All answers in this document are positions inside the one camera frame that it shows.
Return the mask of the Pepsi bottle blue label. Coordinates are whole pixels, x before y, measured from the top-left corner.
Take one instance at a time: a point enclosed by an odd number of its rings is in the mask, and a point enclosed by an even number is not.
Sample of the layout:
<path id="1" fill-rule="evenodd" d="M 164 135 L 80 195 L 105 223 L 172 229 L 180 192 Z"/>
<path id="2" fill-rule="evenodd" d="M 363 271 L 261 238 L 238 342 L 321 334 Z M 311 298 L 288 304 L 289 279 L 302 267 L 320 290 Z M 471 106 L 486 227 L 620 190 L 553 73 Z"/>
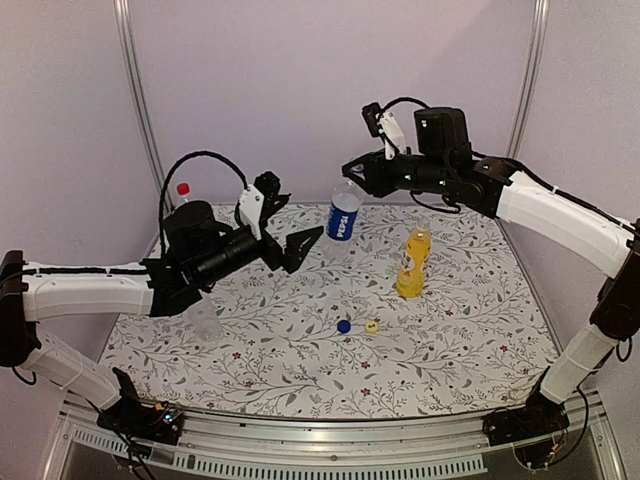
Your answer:
<path id="1" fill-rule="evenodd" d="M 363 192 L 352 180 L 334 189 L 321 240 L 322 254 L 328 260 L 337 260 L 348 249 L 362 201 Z"/>

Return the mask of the blue Pepsi bottle cap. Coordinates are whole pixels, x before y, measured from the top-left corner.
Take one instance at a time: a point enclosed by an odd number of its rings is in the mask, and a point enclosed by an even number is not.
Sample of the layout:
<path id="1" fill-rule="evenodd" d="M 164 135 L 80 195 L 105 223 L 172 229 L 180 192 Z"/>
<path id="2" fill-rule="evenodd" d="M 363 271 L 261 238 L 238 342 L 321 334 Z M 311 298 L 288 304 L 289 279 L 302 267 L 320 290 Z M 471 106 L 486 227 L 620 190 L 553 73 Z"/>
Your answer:
<path id="1" fill-rule="evenodd" d="M 341 334 L 346 334 L 351 330 L 351 324 L 347 320 L 340 320 L 337 323 L 337 331 Z"/>

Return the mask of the yellow juice bottle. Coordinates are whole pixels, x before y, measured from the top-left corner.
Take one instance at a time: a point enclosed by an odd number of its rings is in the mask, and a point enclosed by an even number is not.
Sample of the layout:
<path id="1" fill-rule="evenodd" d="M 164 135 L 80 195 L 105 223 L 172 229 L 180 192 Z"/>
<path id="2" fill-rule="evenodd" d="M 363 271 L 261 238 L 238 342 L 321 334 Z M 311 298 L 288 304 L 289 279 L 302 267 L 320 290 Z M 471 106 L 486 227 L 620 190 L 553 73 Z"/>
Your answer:
<path id="1" fill-rule="evenodd" d="M 428 220 L 420 218 L 411 231 L 400 259 L 396 291 L 406 299 L 418 297 L 425 285 L 431 253 L 431 231 Z"/>

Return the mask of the pale yellow bottle cap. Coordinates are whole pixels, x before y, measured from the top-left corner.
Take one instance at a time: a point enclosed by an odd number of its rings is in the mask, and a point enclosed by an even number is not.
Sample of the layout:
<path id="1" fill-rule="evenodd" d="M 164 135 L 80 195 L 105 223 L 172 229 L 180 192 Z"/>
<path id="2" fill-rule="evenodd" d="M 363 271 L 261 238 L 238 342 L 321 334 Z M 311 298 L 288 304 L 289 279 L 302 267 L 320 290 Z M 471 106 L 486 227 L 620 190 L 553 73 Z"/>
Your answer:
<path id="1" fill-rule="evenodd" d="M 379 332 L 379 323 L 376 321 L 367 322 L 365 324 L 365 331 L 369 334 L 376 334 Z"/>

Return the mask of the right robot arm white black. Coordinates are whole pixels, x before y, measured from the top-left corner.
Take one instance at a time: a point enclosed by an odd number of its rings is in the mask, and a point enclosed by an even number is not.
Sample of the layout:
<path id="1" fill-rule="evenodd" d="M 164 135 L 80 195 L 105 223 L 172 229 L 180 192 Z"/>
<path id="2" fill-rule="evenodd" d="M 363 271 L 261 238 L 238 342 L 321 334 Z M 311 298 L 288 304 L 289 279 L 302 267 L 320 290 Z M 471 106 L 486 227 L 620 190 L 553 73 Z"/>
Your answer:
<path id="1" fill-rule="evenodd" d="M 366 105 L 362 116 L 383 149 L 342 168 L 364 192 L 384 198 L 399 190 L 435 194 L 490 219 L 534 231 L 584 258 L 606 277 L 589 323 L 542 374 L 517 427 L 537 436 L 616 346 L 639 330 L 639 225 L 616 218 L 540 179 L 520 161 L 473 150 L 462 110 L 420 104 L 414 113 L 417 152 L 388 106 Z"/>

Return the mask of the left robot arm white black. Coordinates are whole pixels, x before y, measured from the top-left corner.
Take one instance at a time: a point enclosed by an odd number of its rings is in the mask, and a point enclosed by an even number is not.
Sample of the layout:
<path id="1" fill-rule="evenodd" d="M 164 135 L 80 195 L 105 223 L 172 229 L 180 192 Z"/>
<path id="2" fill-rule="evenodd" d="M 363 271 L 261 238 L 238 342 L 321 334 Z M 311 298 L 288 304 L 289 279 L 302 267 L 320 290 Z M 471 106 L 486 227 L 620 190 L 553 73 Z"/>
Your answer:
<path id="1" fill-rule="evenodd" d="M 239 223 L 216 220 L 205 201 L 186 201 L 161 219 L 161 253 L 112 267 L 53 267 L 27 263 L 20 250 L 1 262 L 1 365 L 43 376 L 85 398 L 128 434 L 148 426 L 148 412 L 125 373 L 106 370 L 37 323 L 57 317 L 131 314 L 171 317 L 200 303 L 221 279 L 260 259 L 272 271 L 296 272 L 323 233 L 314 227 L 287 235 L 280 245 L 269 219 L 288 202 L 244 190 Z"/>

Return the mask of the red-capped clear bottle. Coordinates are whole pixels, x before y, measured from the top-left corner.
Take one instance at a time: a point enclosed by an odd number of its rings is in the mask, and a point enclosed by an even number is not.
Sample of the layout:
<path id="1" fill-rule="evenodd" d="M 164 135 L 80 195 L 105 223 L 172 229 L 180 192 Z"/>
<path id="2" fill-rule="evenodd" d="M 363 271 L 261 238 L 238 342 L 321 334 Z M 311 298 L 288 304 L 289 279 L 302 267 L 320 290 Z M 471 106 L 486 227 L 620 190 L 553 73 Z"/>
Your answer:
<path id="1" fill-rule="evenodd" d="M 181 182 L 176 185 L 176 200 L 171 213 L 176 213 L 179 208 L 186 205 L 190 201 L 191 187 L 187 182 Z"/>

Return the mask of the clear empty plastic bottle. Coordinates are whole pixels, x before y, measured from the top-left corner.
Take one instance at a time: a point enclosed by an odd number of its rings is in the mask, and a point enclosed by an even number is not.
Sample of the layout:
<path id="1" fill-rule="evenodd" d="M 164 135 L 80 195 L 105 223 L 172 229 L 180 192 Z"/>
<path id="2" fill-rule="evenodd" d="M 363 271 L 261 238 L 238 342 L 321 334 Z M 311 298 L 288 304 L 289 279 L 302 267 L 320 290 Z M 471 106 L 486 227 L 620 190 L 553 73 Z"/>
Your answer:
<path id="1" fill-rule="evenodd" d="M 186 310 L 186 316 L 198 338 L 207 343 L 218 343 L 223 337 L 223 328 L 211 298 L 205 294 Z"/>

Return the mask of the floral patterned table mat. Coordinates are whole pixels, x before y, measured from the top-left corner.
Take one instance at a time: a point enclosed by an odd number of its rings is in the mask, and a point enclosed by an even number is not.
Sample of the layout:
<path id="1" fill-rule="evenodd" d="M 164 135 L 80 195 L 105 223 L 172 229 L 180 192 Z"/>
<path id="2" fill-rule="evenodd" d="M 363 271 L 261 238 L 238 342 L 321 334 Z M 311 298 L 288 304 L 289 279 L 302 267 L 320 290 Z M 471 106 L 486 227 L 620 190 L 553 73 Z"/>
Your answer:
<path id="1" fill-rule="evenodd" d="M 361 208 L 341 256 L 309 253 L 288 275 L 256 262 L 220 281 L 222 338 L 180 317 L 119 318 L 101 363 L 147 399 L 281 417 L 454 414 L 522 402 L 557 356 L 498 225 L 472 211 L 429 218 L 420 296 L 395 280 L 422 209 Z"/>

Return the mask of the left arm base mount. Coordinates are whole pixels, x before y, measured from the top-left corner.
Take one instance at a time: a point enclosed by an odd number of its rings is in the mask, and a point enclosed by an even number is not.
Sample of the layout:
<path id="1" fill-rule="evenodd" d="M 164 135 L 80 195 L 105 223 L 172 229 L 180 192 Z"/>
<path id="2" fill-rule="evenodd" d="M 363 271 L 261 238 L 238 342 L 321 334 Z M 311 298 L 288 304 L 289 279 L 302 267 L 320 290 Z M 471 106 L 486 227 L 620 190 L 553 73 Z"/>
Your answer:
<path id="1" fill-rule="evenodd" d="M 119 400 L 98 414 L 97 426 L 122 436 L 176 446 L 182 434 L 184 412 L 176 405 L 161 401 L 145 406 L 127 373 L 113 368 L 119 382 Z"/>

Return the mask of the right aluminium corner post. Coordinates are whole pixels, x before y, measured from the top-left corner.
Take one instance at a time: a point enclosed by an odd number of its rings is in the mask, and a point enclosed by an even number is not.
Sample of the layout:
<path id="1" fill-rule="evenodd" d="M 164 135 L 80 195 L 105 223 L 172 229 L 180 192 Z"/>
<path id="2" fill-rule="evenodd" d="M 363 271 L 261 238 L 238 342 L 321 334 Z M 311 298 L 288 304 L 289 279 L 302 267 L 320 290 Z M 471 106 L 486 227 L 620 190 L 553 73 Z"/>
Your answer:
<path id="1" fill-rule="evenodd" d="M 531 111 L 543 59 L 549 8 L 549 0 L 536 0 L 534 2 L 524 77 L 506 151 L 506 155 L 510 158 L 516 158 L 519 155 L 524 140 L 527 120 Z"/>

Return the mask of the aluminium corner post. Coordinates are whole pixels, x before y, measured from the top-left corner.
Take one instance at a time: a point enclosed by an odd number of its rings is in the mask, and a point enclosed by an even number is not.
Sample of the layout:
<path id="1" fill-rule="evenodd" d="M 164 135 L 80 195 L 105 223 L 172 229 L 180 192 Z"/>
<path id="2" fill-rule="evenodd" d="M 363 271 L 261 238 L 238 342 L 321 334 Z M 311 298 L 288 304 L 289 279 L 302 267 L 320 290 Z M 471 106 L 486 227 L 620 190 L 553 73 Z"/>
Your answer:
<path id="1" fill-rule="evenodd" d="M 114 0 L 113 7 L 135 117 L 153 182 L 158 193 L 161 193 L 165 172 L 147 106 L 142 73 L 135 45 L 130 2 L 127 0 Z"/>
<path id="2" fill-rule="evenodd" d="M 524 77 L 506 151 L 506 155 L 510 158 L 516 158 L 519 155 L 524 140 L 527 120 L 531 111 L 543 59 L 549 8 L 549 0 L 536 0 L 534 2 Z"/>

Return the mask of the aluminium front rail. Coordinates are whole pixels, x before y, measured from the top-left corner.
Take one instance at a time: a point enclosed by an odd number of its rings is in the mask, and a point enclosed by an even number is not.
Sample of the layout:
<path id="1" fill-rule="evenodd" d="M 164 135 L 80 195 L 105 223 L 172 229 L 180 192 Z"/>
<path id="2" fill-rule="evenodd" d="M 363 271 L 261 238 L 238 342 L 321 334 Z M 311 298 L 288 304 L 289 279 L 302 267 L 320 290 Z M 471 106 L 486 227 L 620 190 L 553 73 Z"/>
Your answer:
<path id="1" fill-rule="evenodd" d="M 626 479 L 596 391 L 566 405 L 570 421 L 545 467 L 524 453 L 546 435 L 492 445 L 480 412 L 391 420 L 304 421 L 190 409 L 174 445 L 143 442 L 133 456 L 96 413 L 68 396 L 42 471 L 45 479 Z"/>

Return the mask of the left aluminium corner post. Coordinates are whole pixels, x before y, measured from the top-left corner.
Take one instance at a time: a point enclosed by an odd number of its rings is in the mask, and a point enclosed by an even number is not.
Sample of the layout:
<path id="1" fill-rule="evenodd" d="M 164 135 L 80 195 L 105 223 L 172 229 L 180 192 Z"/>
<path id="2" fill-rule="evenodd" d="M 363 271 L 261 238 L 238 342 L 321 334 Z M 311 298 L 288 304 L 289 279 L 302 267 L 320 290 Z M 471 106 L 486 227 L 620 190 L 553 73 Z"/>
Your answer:
<path id="1" fill-rule="evenodd" d="M 127 0 L 114 0 L 113 7 L 135 117 L 153 182 L 158 193 L 161 193 L 165 172 L 147 106 L 142 73 L 135 45 L 130 2 Z"/>

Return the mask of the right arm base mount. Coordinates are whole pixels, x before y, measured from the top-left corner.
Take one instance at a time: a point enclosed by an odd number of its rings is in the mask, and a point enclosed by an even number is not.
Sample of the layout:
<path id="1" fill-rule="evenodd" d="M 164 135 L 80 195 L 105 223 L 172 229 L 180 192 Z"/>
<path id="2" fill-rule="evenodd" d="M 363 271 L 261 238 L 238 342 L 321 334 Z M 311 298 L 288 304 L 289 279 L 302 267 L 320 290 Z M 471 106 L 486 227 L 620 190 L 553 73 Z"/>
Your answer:
<path id="1" fill-rule="evenodd" d="M 552 463 L 569 425 L 564 405 L 553 403 L 539 392 L 521 407 L 499 407 L 482 419 L 482 431 L 491 446 L 527 441 L 515 449 L 515 457 L 528 469 L 546 468 Z"/>

